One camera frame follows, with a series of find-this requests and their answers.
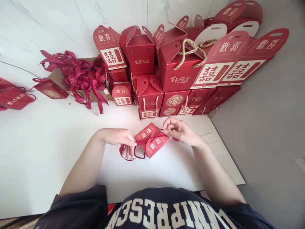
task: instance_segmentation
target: person's right hand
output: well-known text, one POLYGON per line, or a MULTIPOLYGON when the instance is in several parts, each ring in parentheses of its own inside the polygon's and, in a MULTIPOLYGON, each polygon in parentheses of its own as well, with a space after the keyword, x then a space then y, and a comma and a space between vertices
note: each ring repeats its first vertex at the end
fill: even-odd
POLYGON ((169 117, 163 123, 163 133, 177 138, 180 142, 190 146, 199 146, 204 140, 195 133, 184 121, 169 117))

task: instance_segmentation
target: dark red ribbon pile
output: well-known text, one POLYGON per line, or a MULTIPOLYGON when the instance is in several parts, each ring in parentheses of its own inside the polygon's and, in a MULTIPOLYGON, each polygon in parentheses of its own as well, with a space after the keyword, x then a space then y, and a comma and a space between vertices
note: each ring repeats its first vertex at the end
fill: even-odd
POLYGON ((57 53, 51 55, 44 50, 40 51, 46 59, 40 63, 45 70, 52 72, 55 68, 61 70, 65 76, 65 83, 68 85, 68 90, 71 90, 78 103, 82 103, 84 98, 77 93, 77 90, 83 90, 86 94, 86 103, 84 103, 88 109, 91 109, 90 90, 98 99, 99 111, 103 113, 102 101, 108 104, 107 100, 98 92, 105 89, 105 68, 101 56, 93 62, 77 59, 75 54, 69 51, 65 51, 64 54, 57 53))
MULTIPOLYGON (((149 140, 151 140, 151 139, 155 139, 155 138, 157 138, 157 137, 168 137, 168 135, 166 135, 166 134, 164 134, 164 133, 160 133, 160 134, 157 134, 157 135, 155 135, 155 136, 151 136, 151 135, 149 135, 146 139, 143 139, 143 140, 139 140, 139 141, 136 141, 136 144, 137 144, 137 146, 139 146, 139 145, 142 145, 142 144, 144 144, 144 143, 146 143, 146 142, 148 142, 149 140)), ((125 157, 123 157, 123 149, 124 149, 124 147, 125 147, 126 145, 122 145, 121 147, 120 147, 120 154, 121 154, 121 157, 122 158, 124 158, 126 161, 133 161, 135 158, 133 158, 133 159, 126 159, 125 157)), ((136 147, 134 147, 134 156, 136 157, 136 158, 139 158, 139 159, 145 159, 145 152, 144 152, 144 154, 143 154, 143 157, 138 157, 137 155, 136 155, 136 147)))

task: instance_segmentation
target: brown cardboard box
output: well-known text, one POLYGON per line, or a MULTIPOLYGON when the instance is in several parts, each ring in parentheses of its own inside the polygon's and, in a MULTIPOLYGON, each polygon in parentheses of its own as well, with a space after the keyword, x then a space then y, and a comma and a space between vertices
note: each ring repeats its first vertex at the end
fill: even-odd
MULTIPOLYGON (((93 58, 82 58, 85 61, 88 62, 93 62, 96 57, 93 58)), ((63 73, 58 69, 54 69, 54 71, 49 75, 49 78, 53 80, 57 85, 59 85, 63 89, 68 89, 65 81, 64 81, 64 75, 63 73)), ((70 95, 72 95, 74 98, 75 96, 73 95, 72 91, 67 91, 70 95)), ((77 90, 77 92, 84 98, 86 101, 86 95, 83 90, 77 90)), ((107 100, 107 101, 114 101, 111 94, 110 94, 110 89, 107 87, 104 89, 104 91, 99 91, 99 93, 107 100)), ((90 91, 90 99, 91 102, 97 102, 96 96, 92 93, 92 90, 90 91)))

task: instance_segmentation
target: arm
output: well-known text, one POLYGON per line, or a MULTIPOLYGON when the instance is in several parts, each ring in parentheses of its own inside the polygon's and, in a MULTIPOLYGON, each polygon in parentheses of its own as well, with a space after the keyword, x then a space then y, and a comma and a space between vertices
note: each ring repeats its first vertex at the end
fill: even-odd
POLYGON ((163 131, 171 139, 175 137, 182 143, 192 146, 200 171, 203 186, 210 199, 220 206, 246 203, 236 184, 219 164, 204 140, 184 121, 169 117, 164 121, 163 131))
POLYGON ((84 192, 96 185, 101 170, 105 146, 125 144, 123 155, 134 156, 137 145, 129 130, 104 128, 97 131, 87 143, 82 154, 71 169, 59 196, 84 192))

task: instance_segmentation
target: marble wall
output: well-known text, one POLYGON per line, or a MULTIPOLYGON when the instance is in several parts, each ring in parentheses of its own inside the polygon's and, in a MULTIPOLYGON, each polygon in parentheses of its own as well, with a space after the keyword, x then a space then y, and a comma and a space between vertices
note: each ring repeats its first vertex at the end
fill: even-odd
POLYGON ((99 26, 121 33, 132 25, 146 26, 152 34, 160 24, 177 23, 184 15, 213 17, 229 0, 1 0, 0 77, 31 88, 34 77, 47 77, 40 50, 50 54, 72 51, 79 58, 94 57, 92 40, 99 26))

